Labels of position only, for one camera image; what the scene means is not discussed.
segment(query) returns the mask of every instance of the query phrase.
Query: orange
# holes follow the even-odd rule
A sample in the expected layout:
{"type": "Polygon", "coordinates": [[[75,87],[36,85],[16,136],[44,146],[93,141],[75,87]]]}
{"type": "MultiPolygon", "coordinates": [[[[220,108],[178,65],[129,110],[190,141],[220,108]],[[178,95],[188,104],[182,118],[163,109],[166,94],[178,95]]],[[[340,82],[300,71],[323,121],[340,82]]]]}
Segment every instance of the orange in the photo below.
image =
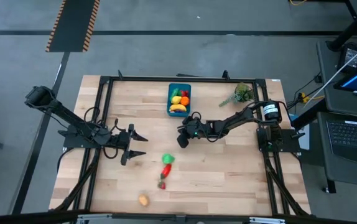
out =
{"type": "Polygon", "coordinates": [[[184,106],[189,105],[190,104],[190,98],[188,98],[186,96],[181,97],[180,104],[184,105],[184,106]]]}

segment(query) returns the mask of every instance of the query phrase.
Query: metal pole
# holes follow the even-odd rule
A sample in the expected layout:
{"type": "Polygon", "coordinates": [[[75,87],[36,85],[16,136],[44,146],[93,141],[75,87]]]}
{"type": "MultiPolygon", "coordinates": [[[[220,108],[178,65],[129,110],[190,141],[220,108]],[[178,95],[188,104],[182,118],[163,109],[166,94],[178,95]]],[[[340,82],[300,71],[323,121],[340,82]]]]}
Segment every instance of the metal pole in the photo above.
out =
{"type": "Polygon", "coordinates": [[[328,43],[328,48],[332,51],[340,50],[340,47],[357,32],[357,19],[350,24],[334,41],[328,43]]]}

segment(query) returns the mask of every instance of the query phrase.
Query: banana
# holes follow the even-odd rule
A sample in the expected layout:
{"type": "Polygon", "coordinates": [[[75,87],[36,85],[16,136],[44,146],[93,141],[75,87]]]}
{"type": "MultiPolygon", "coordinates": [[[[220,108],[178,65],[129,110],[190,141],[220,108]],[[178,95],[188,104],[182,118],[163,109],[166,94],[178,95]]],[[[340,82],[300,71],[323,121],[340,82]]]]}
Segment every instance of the banana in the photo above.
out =
{"type": "Polygon", "coordinates": [[[184,105],[172,105],[169,108],[170,112],[176,111],[176,110],[187,112],[187,109],[184,105]]]}

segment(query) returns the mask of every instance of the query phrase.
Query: blue basket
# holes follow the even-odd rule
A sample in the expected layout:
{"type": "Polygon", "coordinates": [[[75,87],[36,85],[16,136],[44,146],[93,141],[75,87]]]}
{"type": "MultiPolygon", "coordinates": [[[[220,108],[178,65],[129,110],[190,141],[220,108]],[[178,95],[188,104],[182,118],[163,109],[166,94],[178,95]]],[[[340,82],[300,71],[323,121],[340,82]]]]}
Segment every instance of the blue basket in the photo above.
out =
{"type": "Polygon", "coordinates": [[[180,84],[180,83],[171,83],[169,84],[169,94],[167,95],[167,114],[169,116],[178,116],[178,117],[187,117],[191,111],[191,85],[189,84],[180,84]],[[173,93],[173,90],[178,88],[179,90],[188,90],[188,98],[190,99],[190,104],[186,106],[186,113],[171,113],[169,111],[170,106],[172,106],[172,102],[170,102],[170,96],[173,93]]]}

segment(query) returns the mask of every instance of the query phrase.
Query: gray floor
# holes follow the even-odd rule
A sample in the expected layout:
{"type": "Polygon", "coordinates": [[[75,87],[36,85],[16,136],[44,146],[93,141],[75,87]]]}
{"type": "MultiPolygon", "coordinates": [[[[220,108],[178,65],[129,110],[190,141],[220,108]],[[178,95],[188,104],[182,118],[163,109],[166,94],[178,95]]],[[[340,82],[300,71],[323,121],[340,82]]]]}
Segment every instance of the gray floor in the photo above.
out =
{"type": "MultiPolygon", "coordinates": [[[[42,30],[60,1],[0,0],[0,29],[42,30]]],[[[344,4],[286,0],[101,1],[96,30],[343,30],[352,21],[344,4]]],[[[52,86],[62,54],[45,53],[48,36],[0,36],[0,215],[9,212],[41,114],[26,107],[34,85],[52,86]]],[[[83,75],[279,78],[287,100],[319,72],[316,37],[93,36],[85,54],[70,54],[58,99],[73,108],[83,75]]],[[[311,85],[305,91],[311,91],[311,85]]],[[[23,212],[46,211],[61,154],[61,127],[51,121],[23,212]]],[[[357,221],[357,185],[320,191],[323,168],[303,167],[313,214],[357,221]]]]}

